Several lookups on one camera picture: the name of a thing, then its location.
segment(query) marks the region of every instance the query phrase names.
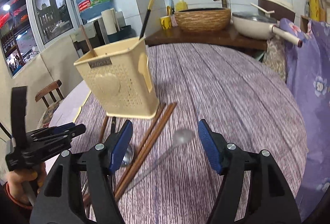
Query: yellow box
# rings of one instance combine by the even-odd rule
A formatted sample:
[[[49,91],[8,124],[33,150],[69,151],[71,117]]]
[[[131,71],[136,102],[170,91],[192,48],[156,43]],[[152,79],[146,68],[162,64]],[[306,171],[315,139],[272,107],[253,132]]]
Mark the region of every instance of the yellow box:
[[[121,40],[94,49],[75,63],[108,116],[153,118],[156,96],[144,39]]]

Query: window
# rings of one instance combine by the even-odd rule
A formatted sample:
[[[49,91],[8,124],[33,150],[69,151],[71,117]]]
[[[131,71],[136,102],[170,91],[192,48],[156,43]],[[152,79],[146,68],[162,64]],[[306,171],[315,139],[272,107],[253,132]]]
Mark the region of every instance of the window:
[[[73,28],[65,0],[32,0],[44,44]]]
[[[0,0],[1,49],[11,74],[81,23],[74,0]]]
[[[26,0],[2,0],[0,38],[7,65],[16,74],[38,52],[26,9]]]

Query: floral blanket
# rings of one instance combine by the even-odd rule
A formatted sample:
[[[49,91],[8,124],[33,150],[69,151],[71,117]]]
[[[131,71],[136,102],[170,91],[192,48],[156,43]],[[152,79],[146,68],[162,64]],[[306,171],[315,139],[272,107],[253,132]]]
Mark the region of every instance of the floral blanket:
[[[330,25],[310,20],[303,33],[288,19],[280,28],[303,40],[298,48],[286,42],[287,86],[303,115],[307,133],[305,173],[296,196],[302,220],[320,202],[330,185]]]

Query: cup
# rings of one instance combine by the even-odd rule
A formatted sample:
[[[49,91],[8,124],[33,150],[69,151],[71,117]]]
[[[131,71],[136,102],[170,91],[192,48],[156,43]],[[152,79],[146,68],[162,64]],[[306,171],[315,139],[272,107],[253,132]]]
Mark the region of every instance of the cup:
[[[163,29],[172,28],[172,22],[171,22],[171,17],[170,16],[161,17],[160,22],[162,24]]]

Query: frying pan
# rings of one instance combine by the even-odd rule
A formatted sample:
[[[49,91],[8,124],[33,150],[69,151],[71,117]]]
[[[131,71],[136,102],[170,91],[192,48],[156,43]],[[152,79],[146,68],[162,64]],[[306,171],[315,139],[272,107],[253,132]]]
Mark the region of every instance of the frying pan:
[[[249,12],[233,12],[232,18],[236,30],[249,38],[268,40],[277,34],[298,47],[303,44],[298,37],[279,29],[274,18]]]

